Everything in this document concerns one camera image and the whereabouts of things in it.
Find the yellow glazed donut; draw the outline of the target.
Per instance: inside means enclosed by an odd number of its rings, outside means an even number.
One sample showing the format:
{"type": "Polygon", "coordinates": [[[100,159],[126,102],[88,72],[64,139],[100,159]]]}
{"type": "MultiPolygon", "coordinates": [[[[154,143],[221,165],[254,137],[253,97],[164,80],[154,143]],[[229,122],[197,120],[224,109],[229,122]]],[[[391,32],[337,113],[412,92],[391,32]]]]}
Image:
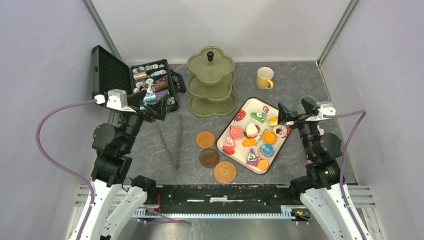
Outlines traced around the yellow glazed donut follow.
{"type": "Polygon", "coordinates": [[[270,117],[270,118],[268,119],[268,125],[269,125],[270,127],[275,127],[275,126],[277,126],[277,125],[278,125],[278,117],[277,117],[277,116],[270,117]]]}

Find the white chocolate drizzle donut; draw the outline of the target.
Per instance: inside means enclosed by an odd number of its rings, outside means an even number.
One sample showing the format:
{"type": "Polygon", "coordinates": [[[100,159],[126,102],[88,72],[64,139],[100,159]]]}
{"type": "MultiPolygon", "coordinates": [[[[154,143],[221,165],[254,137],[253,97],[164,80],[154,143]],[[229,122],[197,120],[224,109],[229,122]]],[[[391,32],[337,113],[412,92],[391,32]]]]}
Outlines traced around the white chocolate drizzle donut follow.
{"type": "Polygon", "coordinates": [[[277,125],[273,128],[273,132],[276,137],[281,139],[285,139],[289,135],[290,131],[291,129],[286,125],[277,125]]]}

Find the green triangular cake slice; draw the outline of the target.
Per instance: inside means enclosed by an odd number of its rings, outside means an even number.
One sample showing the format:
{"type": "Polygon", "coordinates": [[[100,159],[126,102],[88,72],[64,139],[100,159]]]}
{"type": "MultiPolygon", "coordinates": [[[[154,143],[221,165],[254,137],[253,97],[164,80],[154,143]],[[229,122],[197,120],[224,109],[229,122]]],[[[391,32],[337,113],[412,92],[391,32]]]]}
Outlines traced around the green triangular cake slice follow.
{"type": "Polygon", "coordinates": [[[263,124],[267,117],[267,113],[266,112],[251,112],[250,117],[258,121],[259,123],[263,124]]]}

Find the blue glazed donut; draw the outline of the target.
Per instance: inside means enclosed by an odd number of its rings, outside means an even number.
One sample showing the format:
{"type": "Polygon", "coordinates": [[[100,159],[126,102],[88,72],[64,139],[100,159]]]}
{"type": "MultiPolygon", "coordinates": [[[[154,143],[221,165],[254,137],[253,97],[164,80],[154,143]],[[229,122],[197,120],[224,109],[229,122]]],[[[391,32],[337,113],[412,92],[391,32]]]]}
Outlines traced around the blue glazed donut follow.
{"type": "Polygon", "coordinates": [[[270,159],[275,155],[275,150],[270,144],[262,144],[258,147],[258,153],[263,159],[270,159]]]}

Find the metal serving tongs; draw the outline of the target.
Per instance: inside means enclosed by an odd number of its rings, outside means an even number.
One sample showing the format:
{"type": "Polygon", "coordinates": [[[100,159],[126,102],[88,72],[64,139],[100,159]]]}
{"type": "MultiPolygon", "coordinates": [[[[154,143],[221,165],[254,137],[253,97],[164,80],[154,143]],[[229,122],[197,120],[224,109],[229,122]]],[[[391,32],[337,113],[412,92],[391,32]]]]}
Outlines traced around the metal serving tongs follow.
{"type": "Polygon", "coordinates": [[[183,116],[180,114],[177,118],[177,136],[175,136],[173,139],[171,139],[170,136],[164,134],[160,123],[158,123],[156,127],[161,143],[165,148],[168,160],[170,161],[173,169],[178,171],[181,168],[183,116]]]}

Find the pink swirl roll cake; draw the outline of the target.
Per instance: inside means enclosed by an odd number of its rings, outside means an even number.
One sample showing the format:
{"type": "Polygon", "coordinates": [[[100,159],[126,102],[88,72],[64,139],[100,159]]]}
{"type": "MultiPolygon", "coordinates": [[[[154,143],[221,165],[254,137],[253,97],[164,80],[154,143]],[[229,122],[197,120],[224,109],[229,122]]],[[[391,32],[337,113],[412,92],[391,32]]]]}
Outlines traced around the pink swirl roll cake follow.
{"type": "Polygon", "coordinates": [[[244,130],[240,125],[231,126],[229,133],[234,140],[239,140],[244,137],[244,130]]]}

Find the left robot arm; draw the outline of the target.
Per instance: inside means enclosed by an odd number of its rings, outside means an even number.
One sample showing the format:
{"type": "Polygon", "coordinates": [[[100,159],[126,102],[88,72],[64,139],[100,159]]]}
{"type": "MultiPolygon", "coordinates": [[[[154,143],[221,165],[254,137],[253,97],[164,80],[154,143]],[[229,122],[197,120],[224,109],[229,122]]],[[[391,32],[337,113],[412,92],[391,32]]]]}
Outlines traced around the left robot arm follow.
{"type": "Polygon", "coordinates": [[[109,212],[127,177],[132,163],[129,154],[142,123],[164,120],[169,97],[167,92],[151,97],[142,90],[130,96],[135,103],[131,105],[127,93],[121,89],[93,96],[96,104],[118,111],[123,121],[119,126],[103,123],[94,130],[92,148],[96,151],[96,159],[87,184],[89,193],[70,239],[114,240],[143,203],[151,204],[156,200],[156,182],[138,176],[124,199],[109,212]]]}

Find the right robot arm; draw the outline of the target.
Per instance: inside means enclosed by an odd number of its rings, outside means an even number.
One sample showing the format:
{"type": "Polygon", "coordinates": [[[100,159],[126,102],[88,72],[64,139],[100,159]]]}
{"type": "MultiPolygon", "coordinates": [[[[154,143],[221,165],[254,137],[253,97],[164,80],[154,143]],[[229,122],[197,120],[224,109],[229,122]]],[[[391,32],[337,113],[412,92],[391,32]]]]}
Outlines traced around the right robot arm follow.
{"type": "Polygon", "coordinates": [[[289,184],[289,199],[303,204],[330,240],[370,240],[366,225],[354,206],[344,177],[347,148],[366,115],[365,110],[337,114],[332,102],[304,96],[299,106],[289,110],[278,103],[278,126],[297,129],[309,161],[306,174],[289,184]],[[324,133],[319,122],[358,115],[348,139],[324,133]]]}

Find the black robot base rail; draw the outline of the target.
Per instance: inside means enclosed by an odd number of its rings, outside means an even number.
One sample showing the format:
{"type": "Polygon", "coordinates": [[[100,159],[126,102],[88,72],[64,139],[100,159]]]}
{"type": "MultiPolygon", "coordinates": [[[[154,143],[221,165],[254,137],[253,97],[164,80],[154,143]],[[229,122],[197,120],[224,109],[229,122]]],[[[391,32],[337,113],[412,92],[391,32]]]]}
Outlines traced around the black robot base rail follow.
{"type": "Polygon", "coordinates": [[[164,184],[147,192],[145,205],[162,214],[276,214],[302,203],[284,184],[164,184]]]}

